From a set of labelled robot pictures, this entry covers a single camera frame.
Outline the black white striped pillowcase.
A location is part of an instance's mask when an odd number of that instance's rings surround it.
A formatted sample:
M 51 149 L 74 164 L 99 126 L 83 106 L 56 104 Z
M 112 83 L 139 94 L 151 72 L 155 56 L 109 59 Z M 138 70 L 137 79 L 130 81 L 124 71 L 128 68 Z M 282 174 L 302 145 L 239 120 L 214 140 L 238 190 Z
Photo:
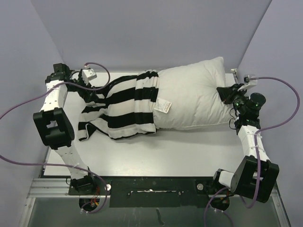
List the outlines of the black white striped pillowcase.
M 88 140 L 96 131 L 113 140 L 156 133 L 153 109 L 159 84 L 159 75 L 155 70 L 111 81 L 96 92 L 97 100 L 87 102 L 82 110 L 78 140 Z

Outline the white pillow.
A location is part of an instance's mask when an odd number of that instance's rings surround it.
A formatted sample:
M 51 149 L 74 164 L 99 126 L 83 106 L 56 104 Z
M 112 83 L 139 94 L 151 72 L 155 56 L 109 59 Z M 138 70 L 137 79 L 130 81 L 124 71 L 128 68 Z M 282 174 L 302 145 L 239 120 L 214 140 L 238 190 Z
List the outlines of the white pillow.
M 158 104 L 153 118 L 158 129 L 190 130 L 228 123 L 231 105 L 217 91 L 226 86 L 223 57 L 161 70 Z

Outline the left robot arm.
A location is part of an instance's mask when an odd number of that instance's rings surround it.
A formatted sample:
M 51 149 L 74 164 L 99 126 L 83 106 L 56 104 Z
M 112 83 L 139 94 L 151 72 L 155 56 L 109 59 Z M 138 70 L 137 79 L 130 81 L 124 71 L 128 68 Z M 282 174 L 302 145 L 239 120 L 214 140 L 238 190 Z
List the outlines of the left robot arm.
M 33 114 L 33 120 L 44 145 L 54 150 L 67 165 L 71 175 L 70 187 L 79 194 L 93 194 L 98 186 L 89 167 L 82 161 L 74 145 L 75 133 L 71 122 L 63 110 L 71 71 L 63 63 L 53 65 L 54 72 L 47 76 L 45 85 L 47 94 L 39 112 Z

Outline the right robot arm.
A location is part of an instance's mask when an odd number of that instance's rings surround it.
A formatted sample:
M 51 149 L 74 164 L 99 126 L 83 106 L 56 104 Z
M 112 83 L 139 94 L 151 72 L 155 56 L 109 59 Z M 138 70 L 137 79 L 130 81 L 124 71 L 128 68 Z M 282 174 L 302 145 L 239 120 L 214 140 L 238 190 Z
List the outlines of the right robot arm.
M 235 111 L 234 126 L 244 158 L 234 173 L 218 169 L 211 181 L 211 189 L 222 193 L 228 188 L 236 195 L 265 203 L 279 174 L 279 166 L 270 161 L 260 135 L 259 112 L 266 98 L 260 93 L 246 96 L 244 84 L 218 87 L 217 91 L 222 102 L 232 105 Z

